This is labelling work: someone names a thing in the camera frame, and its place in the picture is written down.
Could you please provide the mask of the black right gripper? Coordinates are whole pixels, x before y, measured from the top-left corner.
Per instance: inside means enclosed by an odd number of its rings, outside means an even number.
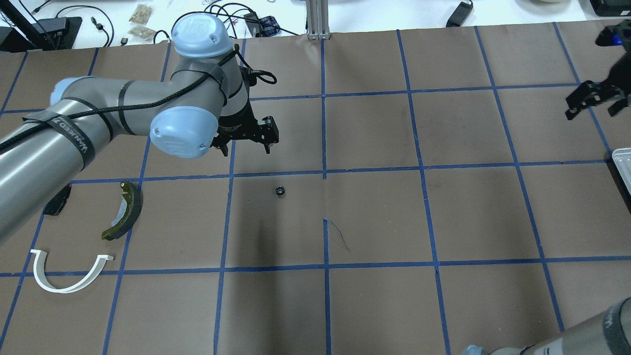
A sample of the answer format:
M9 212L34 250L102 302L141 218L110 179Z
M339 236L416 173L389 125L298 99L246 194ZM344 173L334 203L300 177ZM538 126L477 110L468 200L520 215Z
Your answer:
M606 79L601 82L584 81L566 97L566 119L571 121L584 110L608 101L613 102L608 114L615 117L630 106L630 94L631 64L629 59L620 59L611 67Z

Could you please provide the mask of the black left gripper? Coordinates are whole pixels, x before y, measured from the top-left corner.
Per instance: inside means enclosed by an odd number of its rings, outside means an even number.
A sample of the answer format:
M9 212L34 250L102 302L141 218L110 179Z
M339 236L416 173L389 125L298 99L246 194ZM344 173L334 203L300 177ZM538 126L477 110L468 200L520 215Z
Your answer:
M219 148L224 157L228 157L228 142L232 140L250 140L263 144L266 154L271 153L273 144L280 141L277 123L272 115L261 120L256 119L250 101L239 112L219 117L216 137L212 147Z

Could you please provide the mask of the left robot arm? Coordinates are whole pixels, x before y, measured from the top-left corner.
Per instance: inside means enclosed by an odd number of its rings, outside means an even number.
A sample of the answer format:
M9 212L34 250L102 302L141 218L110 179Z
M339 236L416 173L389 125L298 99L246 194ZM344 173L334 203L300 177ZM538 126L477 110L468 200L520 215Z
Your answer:
M273 117L255 118L249 95L257 78L269 84L277 78L239 65L239 46L216 15L182 15L171 38L180 60L166 81L62 79L49 107L23 117L2 139L2 244L119 135L147 136L183 159L212 147L227 156L232 140L250 140L266 151L280 141Z

